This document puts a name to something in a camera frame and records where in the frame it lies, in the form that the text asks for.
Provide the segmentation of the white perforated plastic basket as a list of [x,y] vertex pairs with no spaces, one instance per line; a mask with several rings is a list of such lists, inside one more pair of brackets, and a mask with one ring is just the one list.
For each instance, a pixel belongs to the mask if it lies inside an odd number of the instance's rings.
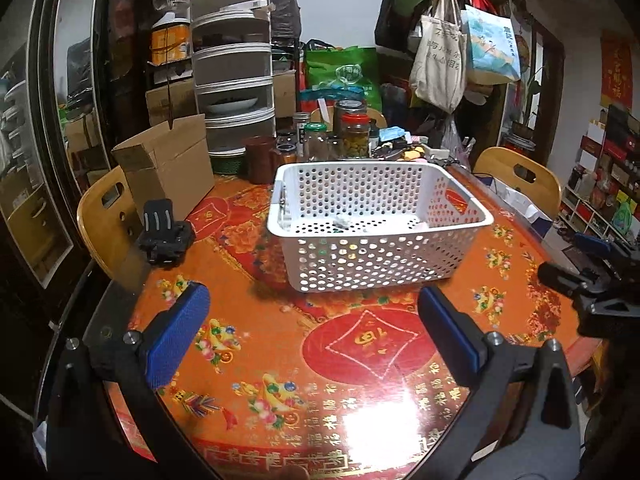
[[[447,202],[453,188],[465,214]],[[280,167],[267,229],[299,292],[405,286],[450,278],[489,210],[428,162],[301,162]]]

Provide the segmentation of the green shopping bag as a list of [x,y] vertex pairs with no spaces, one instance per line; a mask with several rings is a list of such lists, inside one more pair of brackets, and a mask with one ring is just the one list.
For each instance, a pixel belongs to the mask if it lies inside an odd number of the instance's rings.
[[309,40],[303,58],[305,87],[299,93],[299,105],[304,112],[315,110],[318,99],[330,105],[347,98],[382,110],[375,48],[337,48],[321,40]]

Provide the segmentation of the black phone stand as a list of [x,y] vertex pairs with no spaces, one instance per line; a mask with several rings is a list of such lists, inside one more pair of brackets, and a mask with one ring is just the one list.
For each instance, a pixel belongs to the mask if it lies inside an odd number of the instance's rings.
[[151,266],[175,266],[183,260],[195,240],[192,224],[174,218],[174,207],[169,198],[148,200],[144,204],[142,226],[138,248]]

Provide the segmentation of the beige canvas tote bag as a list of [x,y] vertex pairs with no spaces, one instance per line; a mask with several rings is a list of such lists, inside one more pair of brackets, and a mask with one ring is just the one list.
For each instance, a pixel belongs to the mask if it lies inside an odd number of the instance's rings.
[[452,114],[466,87],[466,44],[458,0],[436,0],[420,19],[422,37],[410,88],[423,102]]

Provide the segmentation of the red wall hanging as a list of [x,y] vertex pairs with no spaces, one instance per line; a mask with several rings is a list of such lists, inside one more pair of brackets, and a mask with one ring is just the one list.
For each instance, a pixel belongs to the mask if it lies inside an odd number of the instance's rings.
[[604,32],[601,37],[601,105],[616,104],[631,110],[634,93],[630,43],[621,36]]

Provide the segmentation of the left wooden chair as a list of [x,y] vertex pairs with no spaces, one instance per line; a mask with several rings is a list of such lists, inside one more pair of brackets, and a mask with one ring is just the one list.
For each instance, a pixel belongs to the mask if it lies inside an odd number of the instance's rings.
[[77,207],[77,223],[93,260],[114,278],[142,231],[121,166],[104,174],[84,193]]

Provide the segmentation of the brown cardboard box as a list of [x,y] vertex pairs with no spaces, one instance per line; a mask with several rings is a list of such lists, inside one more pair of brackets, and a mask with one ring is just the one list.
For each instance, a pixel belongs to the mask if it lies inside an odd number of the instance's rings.
[[184,220],[214,187],[203,115],[162,122],[117,144],[112,155],[139,214],[149,200],[168,198],[174,218]]

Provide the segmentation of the right wooden chair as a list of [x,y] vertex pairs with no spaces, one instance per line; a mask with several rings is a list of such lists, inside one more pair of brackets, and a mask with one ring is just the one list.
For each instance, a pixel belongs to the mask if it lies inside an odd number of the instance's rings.
[[474,168],[476,174],[497,178],[528,197],[551,220],[560,211],[562,188],[556,175],[533,159],[501,146],[486,148]]

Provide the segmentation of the dark brown cylindrical container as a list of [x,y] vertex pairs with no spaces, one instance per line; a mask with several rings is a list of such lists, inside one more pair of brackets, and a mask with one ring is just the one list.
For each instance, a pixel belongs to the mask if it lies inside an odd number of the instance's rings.
[[274,136],[253,136],[245,141],[248,180],[254,184],[271,184],[274,173],[271,151],[276,147]]

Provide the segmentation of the blue white paper bag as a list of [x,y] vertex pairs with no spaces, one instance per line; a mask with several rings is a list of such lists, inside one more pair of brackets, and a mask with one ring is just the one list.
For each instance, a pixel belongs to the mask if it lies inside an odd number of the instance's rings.
[[467,6],[461,16],[468,32],[469,81],[482,86],[519,81],[520,55],[510,18],[474,6]]

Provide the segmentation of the white stacked drawer tower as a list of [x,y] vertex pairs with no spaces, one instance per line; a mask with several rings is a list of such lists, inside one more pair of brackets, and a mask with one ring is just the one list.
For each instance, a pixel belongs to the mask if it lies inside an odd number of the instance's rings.
[[194,98],[212,157],[276,133],[271,10],[271,0],[190,0]]

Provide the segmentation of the wooden chair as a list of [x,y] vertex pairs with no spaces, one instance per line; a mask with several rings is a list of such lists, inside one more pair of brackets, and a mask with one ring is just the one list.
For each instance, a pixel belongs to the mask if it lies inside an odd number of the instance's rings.
[[501,146],[486,148],[474,168],[476,174],[497,178],[528,197],[551,220],[560,211],[562,188],[556,175],[533,159]]
[[77,207],[77,223],[93,260],[114,278],[142,231],[121,166],[104,174],[84,193]]

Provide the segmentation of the shelf with colourful boxes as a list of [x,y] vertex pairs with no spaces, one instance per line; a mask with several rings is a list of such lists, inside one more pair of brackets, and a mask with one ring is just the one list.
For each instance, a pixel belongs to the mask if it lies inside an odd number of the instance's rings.
[[628,246],[639,244],[639,121],[611,104],[588,124],[562,189],[559,224]]

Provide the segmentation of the red patterned tablecloth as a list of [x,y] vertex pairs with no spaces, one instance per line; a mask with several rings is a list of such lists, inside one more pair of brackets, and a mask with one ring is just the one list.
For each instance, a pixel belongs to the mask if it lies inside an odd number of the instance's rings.
[[298,292],[267,229],[270,200],[267,185],[218,178],[191,212],[182,263],[127,259],[99,335],[143,330],[202,283],[207,318],[160,400],[209,463],[230,479],[294,464],[315,479],[398,478],[468,395],[416,313],[422,283]]

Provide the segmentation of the white printed snack packet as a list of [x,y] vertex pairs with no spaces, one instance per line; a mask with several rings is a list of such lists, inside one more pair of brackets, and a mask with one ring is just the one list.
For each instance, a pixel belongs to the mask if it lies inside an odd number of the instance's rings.
[[445,197],[448,203],[454,207],[454,209],[458,212],[458,214],[465,214],[466,210],[469,207],[468,199],[458,193],[453,188],[447,188],[445,192]]

